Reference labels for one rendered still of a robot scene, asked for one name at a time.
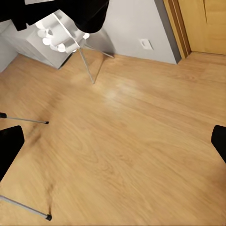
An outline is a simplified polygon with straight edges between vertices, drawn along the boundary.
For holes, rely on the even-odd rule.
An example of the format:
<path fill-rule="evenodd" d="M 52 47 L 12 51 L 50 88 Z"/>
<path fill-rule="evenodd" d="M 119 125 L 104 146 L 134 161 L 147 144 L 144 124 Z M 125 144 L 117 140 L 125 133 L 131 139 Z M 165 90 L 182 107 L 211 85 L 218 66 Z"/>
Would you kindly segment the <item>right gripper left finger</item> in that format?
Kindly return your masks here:
<path fill-rule="evenodd" d="M 0 130 L 0 181 L 24 144 L 24 134 L 20 125 Z"/>

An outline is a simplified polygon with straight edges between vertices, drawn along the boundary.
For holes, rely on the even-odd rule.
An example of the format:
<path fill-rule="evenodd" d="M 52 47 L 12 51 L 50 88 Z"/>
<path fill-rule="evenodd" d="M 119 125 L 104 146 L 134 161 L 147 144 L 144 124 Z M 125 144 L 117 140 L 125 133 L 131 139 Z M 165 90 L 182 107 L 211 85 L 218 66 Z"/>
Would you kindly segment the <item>camera tripod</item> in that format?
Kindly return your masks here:
<path fill-rule="evenodd" d="M 6 118 L 7 119 L 16 119 L 16 120 L 21 120 L 21 121 L 32 121 L 32 120 L 27 120 L 27 119 L 20 119 L 20 118 L 15 118 L 15 117 L 8 117 L 5 113 L 0 113 L 0 118 L 3 118 L 3 119 L 6 119 Z M 45 124 L 48 124 L 49 123 L 49 122 L 45 122 L 45 121 L 34 121 L 34 122 L 41 122 L 41 123 L 45 123 Z M 23 209 L 26 209 L 26 210 L 34 213 L 34 214 L 38 214 L 41 217 L 46 218 L 47 220 L 51 220 L 51 218 L 52 218 L 50 215 L 45 215 L 45 214 L 43 214 L 40 211 L 34 210 L 34 209 L 32 209 L 32 208 L 30 208 L 28 206 L 25 206 L 22 203 L 16 202 L 16 201 L 14 201 L 14 200 L 12 200 L 10 198 L 7 198 L 5 196 L 0 195 L 0 199 L 2 199 L 3 201 L 6 201 L 6 202 L 10 202 L 12 204 L 15 204 L 16 206 L 19 206 L 19 207 L 21 207 Z"/>

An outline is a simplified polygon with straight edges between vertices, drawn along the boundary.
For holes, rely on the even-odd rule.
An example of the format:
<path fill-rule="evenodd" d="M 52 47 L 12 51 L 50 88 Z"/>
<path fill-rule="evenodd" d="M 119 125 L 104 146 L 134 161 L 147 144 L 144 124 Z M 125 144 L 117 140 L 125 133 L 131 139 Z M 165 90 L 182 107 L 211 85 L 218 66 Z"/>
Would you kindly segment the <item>digital camera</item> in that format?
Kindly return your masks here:
<path fill-rule="evenodd" d="M 83 32 L 101 30 L 110 0 L 55 0 L 56 5 L 68 15 Z"/>

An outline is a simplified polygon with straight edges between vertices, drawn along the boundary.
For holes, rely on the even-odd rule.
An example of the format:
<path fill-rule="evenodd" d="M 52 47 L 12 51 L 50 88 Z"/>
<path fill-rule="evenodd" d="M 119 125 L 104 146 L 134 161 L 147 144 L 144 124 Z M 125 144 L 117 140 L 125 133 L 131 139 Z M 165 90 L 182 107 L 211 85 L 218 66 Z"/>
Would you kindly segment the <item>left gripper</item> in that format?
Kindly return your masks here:
<path fill-rule="evenodd" d="M 25 0 L 0 0 L 0 23 L 12 20 L 17 31 L 27 29 L 59 10 L 55 0 L 25 5 Z"/>

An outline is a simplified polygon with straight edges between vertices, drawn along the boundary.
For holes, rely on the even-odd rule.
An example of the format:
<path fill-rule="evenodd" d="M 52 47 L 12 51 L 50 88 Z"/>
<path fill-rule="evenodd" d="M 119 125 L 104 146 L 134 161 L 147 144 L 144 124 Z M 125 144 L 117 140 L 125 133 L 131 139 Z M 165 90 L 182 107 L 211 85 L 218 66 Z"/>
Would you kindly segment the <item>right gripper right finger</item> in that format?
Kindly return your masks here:
<path fill-rule="evenodd" d="M 226 127 L 216 125 L 212 132 L 211 142 L 226 163 Z"/>

